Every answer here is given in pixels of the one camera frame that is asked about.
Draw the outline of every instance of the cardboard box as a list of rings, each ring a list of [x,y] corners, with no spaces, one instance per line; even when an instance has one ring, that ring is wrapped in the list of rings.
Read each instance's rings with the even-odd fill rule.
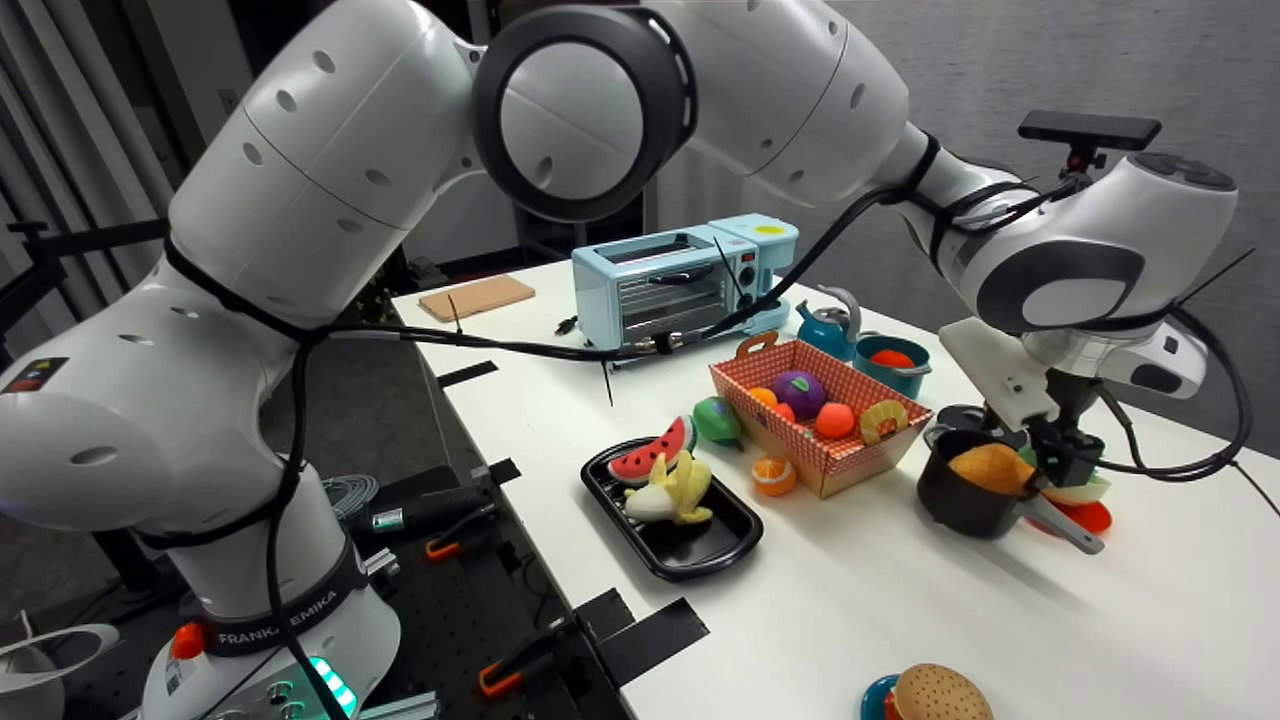
[[[858,417],[877,401],[902,401],[910,407],[910,428],[881,442],[849,438],[817,438],[804,425],[789,425],[766,404],[747,397],[747,388],[772,388],[780,373],[817,373],[834,401],[845,401]],[[865,482],[887,469],[915,442],[929,425],[929,407],[915,401],[877,384],[874,375],[841,362],[836,354],[812,344],[772,344],[747,339],[737,361],[711,362],[715,391],[733,404],[743,419],[747,436],[769,450],[796,464],[804,488],[817,496],[836,496],[854,482]]]

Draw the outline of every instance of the yellow toy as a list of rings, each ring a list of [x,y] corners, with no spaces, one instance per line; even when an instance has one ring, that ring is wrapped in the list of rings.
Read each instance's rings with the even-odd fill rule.
[[[648,482],[630,493],[624,517],[642,522],[671,518],[671,522],[710,522],[711,512],[702,508],[702,498],[711,488],[710,464],[687,454],[687,448],[669,464],[669,454],[657,454],[648,469]]]

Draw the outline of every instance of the white table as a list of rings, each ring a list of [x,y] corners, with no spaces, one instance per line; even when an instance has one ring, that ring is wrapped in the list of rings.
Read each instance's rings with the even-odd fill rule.
[[[569,264],[513,272],[535,299],[466,321],[472,336],[581,344],[558,336],[577,315]],[[407,324],[439,327],[411,297]],[[931,332],[865,315],[865,327],[931,347],[920,404],[981,404]],[[710,362],[733,344],[669,354],[613,375],[508,352],[424,347],[433,373],[498,361],[499,373],[450,388],[489,460],[513,454],[503,482],[566,597],[584,604],[619,588],[636,615],[687,597],[711,637],[624,687],[645,720],[825,720],[858,714],[862,692],[920,659],[970,673],[996,714],[1031,720],[1275,720],[1280,685],[1280,518],[1237,477],[1167,488],[1111,477],[1117,526],[1103,557],[1017,526],[999,543],[962,541],[915,508],[923,438],[906,464],[834,498],[808,493],[756,498],[743,460],[702,450],[766,518],[761,546],[703,585],[664,585],[605,518],[581,464],[711,397]],[[1214,450],[1221,438],[1134,413],[1148,464]],[[1120,454],[1120,428],[1093,432]],[[1280,493],[1280,460],[1242,454]]]

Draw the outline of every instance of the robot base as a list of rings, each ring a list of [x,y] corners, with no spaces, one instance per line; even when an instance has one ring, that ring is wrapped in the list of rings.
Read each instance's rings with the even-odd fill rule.
[[[321,680],[332,687],[348,714],[387,677],[400,646],[400,615],[359,588],[332,607],[328,618],[300,637]],[[191,655],[175,659],[164,642],[145,685],[145,709],[136,720],[248,720],[248,714],[324,714],[303,666],[287,646],[255,655]]]

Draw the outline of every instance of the black plate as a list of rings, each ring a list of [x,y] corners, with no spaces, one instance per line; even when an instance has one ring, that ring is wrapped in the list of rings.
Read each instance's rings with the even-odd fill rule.
[[[719,480],[711,480],[703,508],[715,512],[710,522],[636,522],[624,517],[630,482],[607,477],[607,454],[648,442],[653,436],[613,442],[584,464],[584,482],[602,498],[605,517],[630,535],[645,557],[648,573],[664,579],[702,579],[743,561],[761,535],[761,517],[737,498]]]

